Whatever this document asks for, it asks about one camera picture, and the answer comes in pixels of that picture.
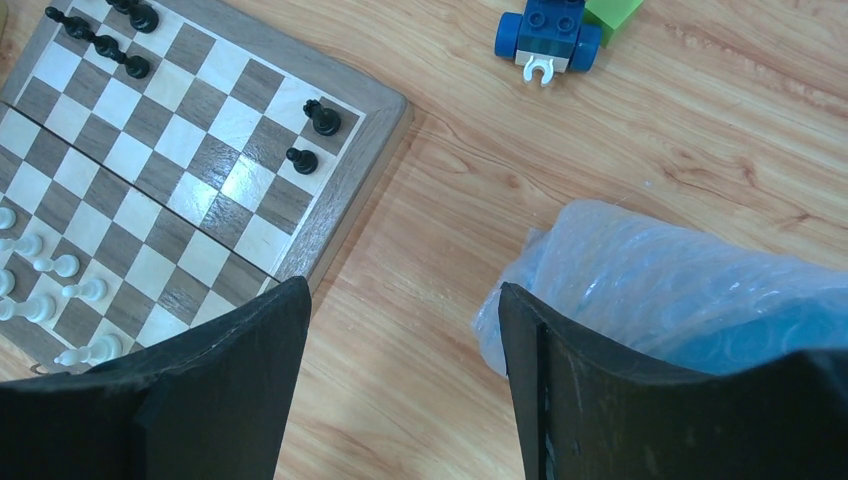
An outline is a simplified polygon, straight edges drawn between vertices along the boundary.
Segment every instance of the blue wheel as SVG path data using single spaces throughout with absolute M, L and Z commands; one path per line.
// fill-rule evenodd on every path
M 574 46 L 574 54 L 571 55 L 569 70 L 575 72 L 588 72 L 595 63 L 598 48 L 601 46 L 601 27 L 597 25 L 582 25 L 580 33 L 577 34 L 577 44 Z
M 515 58 L 518 47 L 518 29 L 521 28 L 521 15 L 506 12 L 501 15 L 498 33 L 495 36 L 495 55 L 504 58 Z

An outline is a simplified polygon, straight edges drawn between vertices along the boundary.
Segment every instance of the white lego clip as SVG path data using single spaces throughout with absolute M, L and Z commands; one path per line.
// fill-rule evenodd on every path
M 536 70 L 542 71 L 542 86 L 547 87 L 554 78 L 554 60 L 551 57 L 536 58 L 535 55 L 530 56 L 530 60 L 524 65 L 524 83 L 533 81 L 533 74 Z

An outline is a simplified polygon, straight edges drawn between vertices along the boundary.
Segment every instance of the plastic bag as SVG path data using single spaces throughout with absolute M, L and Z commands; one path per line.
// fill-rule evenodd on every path
M 634 350 L 706 373 L 848 346 L 848 273 L 596 200 L 574 201 L 550 232 L 532 232 L 472 322 L 486 363 L 505 376 L 502 282 Z

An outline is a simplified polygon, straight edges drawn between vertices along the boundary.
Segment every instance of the white pawn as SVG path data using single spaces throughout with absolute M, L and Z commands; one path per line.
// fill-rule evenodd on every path
M 102 278 L 92 278 L 79 285 L 68 285 L 62 289 L 62 296 L 65 298 L 80 298 L 88 302 L 99 302 L 106 296 L 107 291 L 106 282 Z
M 39 258 L 32 266 L 39 272 L 56 272 L 62 278 L 69 278 L 79 272 L 79 259 L 73 255 L 62 255 L 56 260 Z
M 56 302 L 48 295 L 33 295 L 26 302 L 11 300 L 0 302 L 0 321 L 5 322 L 16 315 L 26 317 L 32 323 L 43 322 L 56 313 Z
M 121 340 L 112 334 L 98 337 L 87 347 L 81 347 L 62 352 L 53 361 L 59 365 L 72 367 L 80 363 L 98 364 L 118 358 L 123 353 Z
M 0 270 L 0 296 L 8 295 L 15 289 L 15 274 L 9 270 Z
M 7 228 L 12 228 L 15 226 L 15 222 L 18 221 L 18 216 L 15 215 L 15 211 L 11 208 L 0 207 L 0 228 L 3 230 Z
M 14 250 L 25 257 L 35 257 L 41 253 L 42 246 L 41 237 L 31 233 L 23 235 L 17 240 L 12 240 L 11 238 L 0 240 L 1 252 Z

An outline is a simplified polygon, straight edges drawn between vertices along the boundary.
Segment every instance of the blue lego brick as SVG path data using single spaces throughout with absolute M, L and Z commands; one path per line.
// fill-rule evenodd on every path
M 588 72 L 595 63 L 598 48 L 601 46 L 602 29 L 596 25 L 583 25 L 577 36 L 577 45 L 568 69 L 575 72 Z
M 518 44 L 518 30 L 521 28 L 521 15 L 506 12 L 501 15 L 498 33 L 495 35 L 495 55 L 504 58 L 515 58 L 515 47 Z
M 570 58 L 585 7 L 585 0 L 528 0 L 518 50 Z

